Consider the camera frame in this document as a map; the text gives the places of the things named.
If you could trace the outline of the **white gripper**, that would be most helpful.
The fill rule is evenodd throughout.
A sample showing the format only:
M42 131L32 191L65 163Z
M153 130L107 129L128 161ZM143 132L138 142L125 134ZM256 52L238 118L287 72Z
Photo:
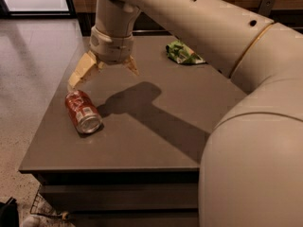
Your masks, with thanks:
M118 38L100 32L95 26L91 29L88 51L82 55L67 82L68 91L79 90L87 81L96 76L106 64L123 63L136 76L139 71L131 56L134 36Z

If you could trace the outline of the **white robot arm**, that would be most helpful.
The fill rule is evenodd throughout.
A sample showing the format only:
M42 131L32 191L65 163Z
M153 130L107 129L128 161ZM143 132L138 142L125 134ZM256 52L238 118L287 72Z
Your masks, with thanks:
M201 227L303 227L303 37L222 0L98 0L90 49L68 81L131 57L139 13L245 92L209 136L200 164Z

